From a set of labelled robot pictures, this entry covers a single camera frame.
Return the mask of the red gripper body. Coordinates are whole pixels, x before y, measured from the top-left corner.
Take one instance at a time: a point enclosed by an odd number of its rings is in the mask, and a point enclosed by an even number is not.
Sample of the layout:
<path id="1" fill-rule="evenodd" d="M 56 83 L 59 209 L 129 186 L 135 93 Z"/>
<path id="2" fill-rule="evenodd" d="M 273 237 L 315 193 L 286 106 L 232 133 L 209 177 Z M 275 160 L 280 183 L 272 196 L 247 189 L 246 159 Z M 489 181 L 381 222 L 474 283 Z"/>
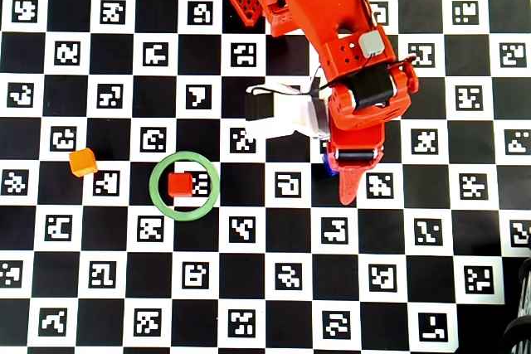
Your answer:
<path id="1" fill-rule="evenodd" d="M 329 122 L 329 165 L 338 171 L 339 165 L 368 165 L 374 168 L 383 156 L 384 123 L 363 129 L 340 129 Z"/>

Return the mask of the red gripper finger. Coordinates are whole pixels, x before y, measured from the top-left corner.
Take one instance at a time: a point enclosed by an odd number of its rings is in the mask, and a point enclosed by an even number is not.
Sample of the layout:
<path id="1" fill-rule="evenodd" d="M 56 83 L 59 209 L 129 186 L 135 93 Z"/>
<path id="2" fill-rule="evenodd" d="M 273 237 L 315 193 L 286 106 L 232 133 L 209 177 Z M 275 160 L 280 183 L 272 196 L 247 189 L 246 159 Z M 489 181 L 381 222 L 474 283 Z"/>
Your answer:
<path id="1" fill-rule="evenodd" d="M 351 204 L 358 193 L 363 174 L 370 170 L 368 165 L 339 165 L 339 201 L 342 205 Z"/>

